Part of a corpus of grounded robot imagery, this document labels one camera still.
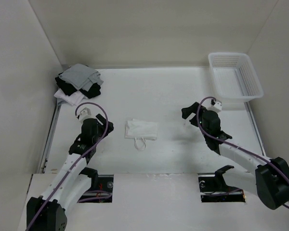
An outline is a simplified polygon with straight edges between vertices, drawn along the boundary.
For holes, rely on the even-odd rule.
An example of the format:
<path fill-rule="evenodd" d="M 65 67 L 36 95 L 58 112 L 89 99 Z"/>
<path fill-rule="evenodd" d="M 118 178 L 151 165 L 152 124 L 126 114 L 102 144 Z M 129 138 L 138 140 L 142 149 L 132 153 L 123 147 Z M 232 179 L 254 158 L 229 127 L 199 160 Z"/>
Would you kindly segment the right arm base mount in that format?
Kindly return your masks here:
<path fill-rule="evenodd" d="M 224 174 L 234 169 L 226 165 L 214 173 L 201 173 L 198 175 L 200 199 L 203 203 L 245 203 L 245 195 L 242 189 L 226 184 Z"/>

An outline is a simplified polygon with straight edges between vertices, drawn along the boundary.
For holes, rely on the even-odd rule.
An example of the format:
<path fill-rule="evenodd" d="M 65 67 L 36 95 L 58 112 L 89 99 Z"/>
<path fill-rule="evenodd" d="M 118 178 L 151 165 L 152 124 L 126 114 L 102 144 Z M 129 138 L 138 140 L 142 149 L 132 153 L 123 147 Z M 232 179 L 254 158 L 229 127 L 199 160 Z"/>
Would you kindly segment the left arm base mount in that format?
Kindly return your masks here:
<path fill-rule="evenodd" d="M 80 197 L 79 203 L 111 203 L 114 175 L 97 175 L 91 187 Z"/>

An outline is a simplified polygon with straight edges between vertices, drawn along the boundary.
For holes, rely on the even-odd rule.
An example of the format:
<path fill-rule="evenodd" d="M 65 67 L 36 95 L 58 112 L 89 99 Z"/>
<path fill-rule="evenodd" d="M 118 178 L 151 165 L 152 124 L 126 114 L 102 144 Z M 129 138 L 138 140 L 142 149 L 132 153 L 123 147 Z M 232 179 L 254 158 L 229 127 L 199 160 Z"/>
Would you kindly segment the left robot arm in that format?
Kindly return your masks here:
<path fill-rule="evenodd" d="M 69 148 L 68 155 L 56 177 L 39 196 L 26 205 L 26 230 L 64 231 L 67 215 L 82 195 L 98 188 L 97 171 L 87 167 L 96 153 L 98 143 L 114 130 L 106 116 L 92 117 L 81 111 L 78 115 L 81 133 Z"/>

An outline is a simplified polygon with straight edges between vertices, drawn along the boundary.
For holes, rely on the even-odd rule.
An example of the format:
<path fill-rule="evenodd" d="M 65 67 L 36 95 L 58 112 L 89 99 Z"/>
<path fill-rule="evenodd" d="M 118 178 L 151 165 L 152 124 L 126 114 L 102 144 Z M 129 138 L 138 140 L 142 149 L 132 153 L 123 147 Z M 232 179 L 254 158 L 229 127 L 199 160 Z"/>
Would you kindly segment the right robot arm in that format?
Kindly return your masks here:
<path fill-rule="evenodd" d="M 226 165 L 215 171 L 209 186 L 203 192 L 212 192 L 212 196 L 222 197 L 234 191 L 246 190 L 260 199 L 269 209 L 275 210 L 286 206 L 289 202 L 289 166 L 280 157 L 269 158 L 248 151 L 237 144 L 230 143 L 232 138 L 221 129 L 218 112 L 222 103 L 214 97 L 211 107 L 206 108 L 195 102 L 181 109 L 182 118 L 187 119 L 191 114 L 190 124 L 198 127 L 205 139 L 207 147 L 216 154 L 226 157 L 245 169 L 236 173 L 234 167 Z"/>

